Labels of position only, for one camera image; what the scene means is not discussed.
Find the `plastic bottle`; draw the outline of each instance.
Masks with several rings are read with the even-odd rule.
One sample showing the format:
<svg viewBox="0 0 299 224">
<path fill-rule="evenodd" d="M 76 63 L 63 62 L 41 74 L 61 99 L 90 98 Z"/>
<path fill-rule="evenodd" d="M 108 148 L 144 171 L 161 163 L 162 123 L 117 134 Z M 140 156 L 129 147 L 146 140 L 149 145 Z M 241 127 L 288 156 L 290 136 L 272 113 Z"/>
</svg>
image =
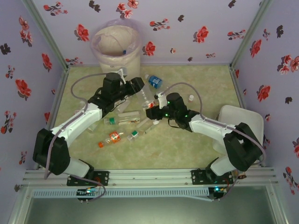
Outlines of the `plastic bottle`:
<svg viewBox="0 0 299 224">
<path fill-rule="evenodd" d="M 153 130 L 157 124 L 159 124 L 158 120 L 150 120 L 149 118 L 144 119 L 140 124 L 136 126 L 136 129 L 132 131 L 128 136 L 127 139 L 129 141 L 135 141 L 141 135 L 147 134 L 150 130 Z"/>
<path fill-rule="evenodd" d="M 130 125 L 139 122 L 140 122 L 139 111 L 119 113 L 117 117 L 104 119 L 105 125 Z"/>
<path fill-rule="evenodd" d="M 155 89 L 159 89 L 160 87 L 162 87 L 163 80 L 158 78 L 157 76 L 150 76 L 149 74 L 145 74 L 144 77 Z"/>
<path fill-rule="evenodd" d="M 113 145 L 119 141 L 121 141 L 125 136 L 125 132 L 122 130 L 122 129 L 117 129 L 113 132 L 110 132 L 108 135 L 107 135 L 107 138 L 100 141 L 98 143 L 99 147 L 100 148 L 103 148 L 103 147 L 106 147 L 106 146 L 109 146 L 109 145 Z"/>
<path fill-rule="evenodd" d="M 144 87 L 136 95 L 143 110 L 152 108 L 155 105 L 154 94 L 152 94 L 148 85 L 144 84 Z"/>
</svg>

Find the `white bucket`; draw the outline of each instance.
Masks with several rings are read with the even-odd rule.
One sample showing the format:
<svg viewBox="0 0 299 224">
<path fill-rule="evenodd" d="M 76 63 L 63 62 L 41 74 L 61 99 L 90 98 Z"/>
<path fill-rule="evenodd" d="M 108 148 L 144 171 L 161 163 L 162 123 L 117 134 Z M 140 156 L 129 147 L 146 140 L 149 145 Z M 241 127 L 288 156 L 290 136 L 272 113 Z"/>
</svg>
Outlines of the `white bucket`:
<svg viewBox="0 0 299 224">
<path fill-rule="evenodd" d="M 228 125 L 247 124 L 259 143 L 263 144 L 263 118 L 259 113 L 225 105 L 220 110 L 218 121 Z M 221 154 L 227 154 L 226 148 L 216 140 L 213 140 L 213 148 Z"/>
<path fill-rule="evenodd" d="M 115 72 L 125 67 L 128 77 L 133 78 L 140 76 L 141 43 L 136 29 L 112 25 L 94 35 L 91 47 L 103 72 Z"/>
</svg>

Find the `glass panel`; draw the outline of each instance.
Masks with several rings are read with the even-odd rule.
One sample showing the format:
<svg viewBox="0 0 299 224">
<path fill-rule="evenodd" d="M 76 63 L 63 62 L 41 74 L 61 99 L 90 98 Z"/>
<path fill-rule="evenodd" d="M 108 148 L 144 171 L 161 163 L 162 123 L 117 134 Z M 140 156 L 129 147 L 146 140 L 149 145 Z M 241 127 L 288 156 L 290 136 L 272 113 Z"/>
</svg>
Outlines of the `glass panel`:
<svg viewBox="0 0 299 224">
<path fill-rule="evenodd" d="M 235 187 L 220 202 L 190 198 L 33 199 L 26 224 L 274 224 L 264 187 Z"/>
</svg>

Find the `white bottle cap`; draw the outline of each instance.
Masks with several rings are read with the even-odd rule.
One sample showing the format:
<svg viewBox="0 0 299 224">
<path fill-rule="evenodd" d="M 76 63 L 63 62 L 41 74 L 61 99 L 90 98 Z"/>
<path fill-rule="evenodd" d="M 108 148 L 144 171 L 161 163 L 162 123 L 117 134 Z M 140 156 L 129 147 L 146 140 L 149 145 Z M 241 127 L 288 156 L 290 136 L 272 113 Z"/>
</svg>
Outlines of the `white bottle cap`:
<svg viewBox="0 0 299 224">
<path fill-rule="evenodd" d="M 190 100 L 190 101 L 194 100 L 194 96 L 193 96 L 193 95 L 190 95 L 190 96 L 189 96 L 189 100 Z"/>
<path fill-rule="evenodd" d="M 153 124 L 154 124 L 154 125 L 157 125 L 157 124 L 159 124 L 159 123 L 160 123 L 159 120 L 154 120 L 154 121 L 153 121 Z"/>
</svg>

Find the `white robotic arm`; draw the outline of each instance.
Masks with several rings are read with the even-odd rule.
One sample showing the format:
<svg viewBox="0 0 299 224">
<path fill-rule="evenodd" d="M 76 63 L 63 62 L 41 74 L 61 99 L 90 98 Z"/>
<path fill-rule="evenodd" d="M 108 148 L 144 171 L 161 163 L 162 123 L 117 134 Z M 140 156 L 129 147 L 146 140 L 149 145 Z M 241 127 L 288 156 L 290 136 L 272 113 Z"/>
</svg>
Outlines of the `white robotic arm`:
<svg viewBox="0 0 299 224">
<path fill-rule="evenodd" d="M 55 175 L 66 173 L 92 179 L 93 167 L 82 160 L 71 158 L 69 146 L 86 128 L 111 112 L 118 101 L 136 94 L 143 86 L 140 77 L 125 82 L 118 73 L 108 73 L 103 86 L 88 100 L 87 108 L 51 130 L 39 131 L 33 160 L 43 167 L 47 167 L 48 164 L 49 171 Z"/>
<path fill-rule="evenodd" d="M 240 123 L 234 126 L 206 119 L 198 112 L 188 110 L 183 99 L 176 92 L 167 96 L 159 93 L 156 98 L 159 106 L 147 109 L 148 118 L 175 120 L 179 128 L 207 135 L 226 148 L 227 155 L 215 159 L 206 167 L 206 174 L 211 181 L 235 169 L 246 171 L 262 155 L 257 145 L 244 138 L 244 135 L 247 135 L 258 142 L 247 124 Z"/>
</svg>

